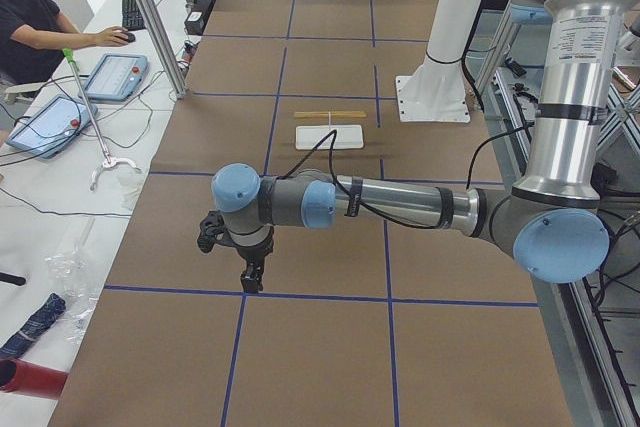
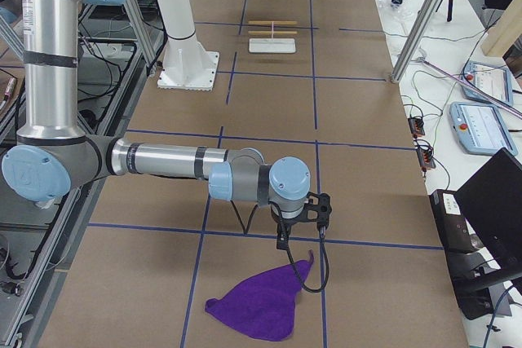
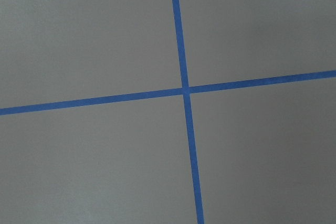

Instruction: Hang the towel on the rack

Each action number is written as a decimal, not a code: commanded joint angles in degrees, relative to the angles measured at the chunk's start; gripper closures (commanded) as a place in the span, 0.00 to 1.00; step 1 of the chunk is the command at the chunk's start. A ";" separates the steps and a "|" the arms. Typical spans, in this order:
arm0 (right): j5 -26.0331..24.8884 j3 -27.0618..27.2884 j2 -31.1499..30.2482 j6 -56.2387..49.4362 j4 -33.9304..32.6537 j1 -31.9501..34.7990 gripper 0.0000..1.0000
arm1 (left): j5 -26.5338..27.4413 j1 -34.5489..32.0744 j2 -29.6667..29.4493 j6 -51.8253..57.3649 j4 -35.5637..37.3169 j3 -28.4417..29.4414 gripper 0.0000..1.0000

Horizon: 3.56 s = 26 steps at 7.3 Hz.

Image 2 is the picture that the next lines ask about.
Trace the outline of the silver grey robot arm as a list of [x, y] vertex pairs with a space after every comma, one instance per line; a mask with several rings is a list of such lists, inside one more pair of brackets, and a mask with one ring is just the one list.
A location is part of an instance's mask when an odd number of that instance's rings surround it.
[[269, 207], [277, 224], [277, 248], [287, 249], [290, 227], [307, 221], [316, 209], [310, 170], [299, 158], [287, 156], [269, 165], [253, 148], [130, 143], [79, 127], [79, 7], [125, 1], [22, 0], [26, 121], [16, 132], [16, 145], [2, 158], [8, 186], [39, 202], [111, 175], [202, 180], [216, 200]]

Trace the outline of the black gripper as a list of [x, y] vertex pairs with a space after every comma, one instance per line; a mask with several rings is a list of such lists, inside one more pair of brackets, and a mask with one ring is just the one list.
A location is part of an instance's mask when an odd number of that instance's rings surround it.
[[276, 222], [276, 248], [279, 250], [289, 250], [291, 227], [301, 222], [300, 216], [295, 218], [284, 218], [283, 212], [278, 205], [271, 206], [271, 215]]

